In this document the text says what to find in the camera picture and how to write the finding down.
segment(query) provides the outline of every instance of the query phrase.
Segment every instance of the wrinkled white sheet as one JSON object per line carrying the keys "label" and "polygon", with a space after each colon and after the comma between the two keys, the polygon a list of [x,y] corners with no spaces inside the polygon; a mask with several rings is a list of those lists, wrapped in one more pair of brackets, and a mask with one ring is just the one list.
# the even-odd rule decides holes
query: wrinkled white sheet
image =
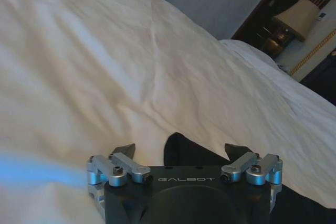
{"label": "wrinkled white sheet", "polygon": [[336,207],[336,108],[260,54],[163,0],[0,0],[1,223],[103,223],[87,158],[134,142],[161,165],[176,131],[277,153],[284,184]]}

